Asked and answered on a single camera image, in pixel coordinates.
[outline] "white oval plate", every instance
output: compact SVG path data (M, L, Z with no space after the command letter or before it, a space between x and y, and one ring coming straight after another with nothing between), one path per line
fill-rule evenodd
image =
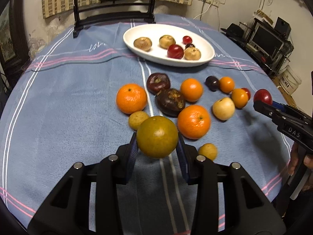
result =
M183 44L183 37L190 36L192 38L192 43L200 50L201 58L198 61L189 61L184 57L182 59L167 57L167 50L161 48L159 45L159 39L163 35L173 36L176 44L182 46L183 49L185 49L185 45ZM134 40L140 37L148 37L151 39L152 47L148 52L134 47ZM128 29L124 33L123 40L126 46L138 56L152 62L169 66L194 67L209 62L215 55L214 48L204 38L177 26L163 24L146 24L135 26L131 29Z

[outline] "metal bolt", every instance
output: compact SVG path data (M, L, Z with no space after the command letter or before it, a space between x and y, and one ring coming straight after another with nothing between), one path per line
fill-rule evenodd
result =
M241 165L239 163L232 163L234 169L240 169Z
M205 161L205 156L203 156L203 155L198 155L198 156L197 156L197 160L198 160L199 162L204 162L204 161Z
M83 166L83 164L81 162L74 163L74 168L75 169L80 169L82 166Z
M117 155L110 155L110 156L109 156L109 160L110 160L111 162L115 162L117 159L118 159L118 156L117 156Z

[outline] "plastic bucket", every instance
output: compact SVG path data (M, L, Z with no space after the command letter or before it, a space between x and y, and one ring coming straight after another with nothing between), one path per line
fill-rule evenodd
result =
M301 83L301 78L288 65L283 75L281 76L281 79L279 80L280 86L286 93L291 95L294 91L296 91Z

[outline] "monitor screen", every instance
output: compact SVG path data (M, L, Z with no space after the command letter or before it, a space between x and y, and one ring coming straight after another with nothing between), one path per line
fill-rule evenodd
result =
M258 27L252 41L262 48L269 56L273 56L278 49L281 48L283 44L279 39L277 39L273 34L265 30L263 27Z

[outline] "blue tablecloth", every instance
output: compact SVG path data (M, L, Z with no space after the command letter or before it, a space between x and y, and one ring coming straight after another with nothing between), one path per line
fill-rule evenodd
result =
M123 43L124 32L139 24L132 20L91 26L76 39L73 29L67 29L38 54L18 81L0 121L0 195L26 227L73 163L97 163L129 142L133 131L128 116L115 104L118 89L126 83L144 86L149 74L164 72L172 87L179 89L187 78L204 82L209 75L230 76L237 88L249 88L252 96L257 89L266 88L275 101L285 103L261 68L207 24L173 15L156 15L156 22L199 34L213 45L215 58L193 68L144 61ZM225 94L204 88L198 104L211 110ZM148 99L145 111L159 115L154 96L148 93ZM269 118L254 111L253 101L236 110L225 123L212 116L207 135L186 142L197 149L204 143L214 143L219 150L215 162L241 163L270 200L278 194L286 176L292 144ZM94 230L95 186L91 191L90 229ZM139 153L129 184L118 186L124 233L188 234L196 193L196 186L184 182L175 152L160 160ZM220 197L219 229L223 226Z

